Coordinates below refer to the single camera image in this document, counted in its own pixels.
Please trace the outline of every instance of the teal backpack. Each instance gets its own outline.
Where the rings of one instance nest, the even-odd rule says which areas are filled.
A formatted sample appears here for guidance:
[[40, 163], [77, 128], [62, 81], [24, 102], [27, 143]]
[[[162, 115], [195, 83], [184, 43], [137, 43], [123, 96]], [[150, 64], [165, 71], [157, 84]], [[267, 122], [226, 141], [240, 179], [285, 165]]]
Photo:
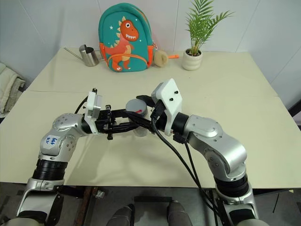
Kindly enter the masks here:
[[100, 52], [112, 70], [136, 72], [151, 65], [151, 27], [136, 6], [120, 3], [108, 8], [100, 18], [98, 35]]

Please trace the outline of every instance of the table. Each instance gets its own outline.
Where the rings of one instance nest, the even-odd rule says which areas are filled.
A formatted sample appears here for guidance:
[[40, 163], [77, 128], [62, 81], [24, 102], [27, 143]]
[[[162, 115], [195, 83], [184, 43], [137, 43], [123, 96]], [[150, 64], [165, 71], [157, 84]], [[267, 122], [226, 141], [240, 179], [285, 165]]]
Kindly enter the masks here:
[[[0, 181], [27, 182], [40, 140], [53, 120], [74, 112], [92, 87], [103, 95], [103, 107], [110, 104], [120, 109], [136, 95], [150, 95], [160, 82], [173, 77], [185, 114], [217, 120], [245, 146], [253, 188], [301, 187], [301, 132], [250, 55], [206, 53], [201, 68], [194, 72], [181, 69], [180, 62], [171, 60], [166, 68], [120, 74], [105, 68], [104, 62], [85, 67], [60, 50], [0, 125]], [[180, 161], [155, 135], [136, 137], [130, 131], [113, 137], [111, 141], [105, 135], [80, 138], [65, 184], [195, 187]], [[188, 160], [184, 147], [168, 139]], [[192, 151], [192, 157], [203, 187], [214, 187], [203, 156]]]

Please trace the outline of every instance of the white cloth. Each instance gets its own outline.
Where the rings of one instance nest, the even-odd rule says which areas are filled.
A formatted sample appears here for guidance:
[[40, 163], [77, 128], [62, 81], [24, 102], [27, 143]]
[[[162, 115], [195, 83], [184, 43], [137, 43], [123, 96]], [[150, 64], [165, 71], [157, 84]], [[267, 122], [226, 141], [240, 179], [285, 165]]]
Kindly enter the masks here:
[[18, 89], [25, 81], [20, 75], [0, 63], [0, 113], [9, 112], [19, 98]]

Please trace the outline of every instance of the sticker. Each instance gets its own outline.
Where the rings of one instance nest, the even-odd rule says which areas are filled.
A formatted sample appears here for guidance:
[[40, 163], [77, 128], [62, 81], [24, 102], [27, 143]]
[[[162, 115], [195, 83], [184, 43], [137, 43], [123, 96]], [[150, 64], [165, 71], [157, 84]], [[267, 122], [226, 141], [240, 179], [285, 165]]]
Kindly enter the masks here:
[[43, 143], [43, 148], [51, 149], [57, 143], [59, 136], [48, 135]]

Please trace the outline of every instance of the dinosaur print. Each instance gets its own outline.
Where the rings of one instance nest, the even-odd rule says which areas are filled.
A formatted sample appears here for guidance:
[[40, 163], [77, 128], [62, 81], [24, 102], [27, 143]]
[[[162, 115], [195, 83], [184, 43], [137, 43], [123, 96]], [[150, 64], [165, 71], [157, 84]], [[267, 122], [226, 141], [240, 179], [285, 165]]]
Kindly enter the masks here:
[[[110, 55], [118, 53], [131, 54], [134, 46], [130, 44], [130, 41], [136, 41], [139, 38], [139, 33], [134, 27], [132, 21], [127, 20], [125, 17], [122, 17], [121, 21], [118, 21], [120, 27], [117, 29], [120, 33], [116, 33], [119, 40], [115, 41], [114, 46], [104, 46], [105, 52]], [[128, 67], [130, 62], [129, 56], [114, 56], [112, 57], [112, 68], [115, 71], [121, 72], [123, 70], [123, 68], [118, 65], [120, 61], [123, 61], [123, 66], [125, 69], [131, 69]]]

